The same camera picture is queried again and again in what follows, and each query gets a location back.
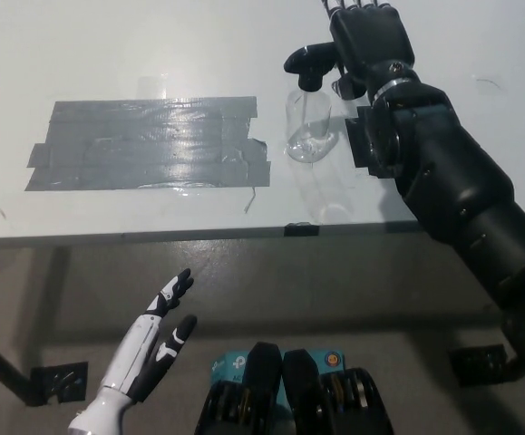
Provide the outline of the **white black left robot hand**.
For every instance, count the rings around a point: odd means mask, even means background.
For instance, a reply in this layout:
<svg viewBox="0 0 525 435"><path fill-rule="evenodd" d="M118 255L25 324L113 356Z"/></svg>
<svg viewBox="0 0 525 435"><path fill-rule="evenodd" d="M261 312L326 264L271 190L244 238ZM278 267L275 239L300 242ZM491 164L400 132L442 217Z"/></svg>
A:
<svg viewBox="0 0 525 435"><path fill-rule="evenodd" d="M179 306L192 285L191 272L186 268L157 293L122 339L102 379L103 389L119 392L134 402L149 397L197 324L197 317L188 314L164 341L160 340L161 321Z"/></svg>

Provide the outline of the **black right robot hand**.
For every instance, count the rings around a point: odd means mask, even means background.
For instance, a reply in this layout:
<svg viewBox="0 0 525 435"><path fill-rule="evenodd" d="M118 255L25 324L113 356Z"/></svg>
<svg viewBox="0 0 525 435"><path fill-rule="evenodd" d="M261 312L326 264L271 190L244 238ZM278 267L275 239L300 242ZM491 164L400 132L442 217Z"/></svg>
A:
<svg viewBox="0 0 525 435"><path fill-rule="evenodd" d="M387 2L324 1L341 78L334 91L345 101L370 102L387 83L415 80L414 53L398 11Z"/></svg>

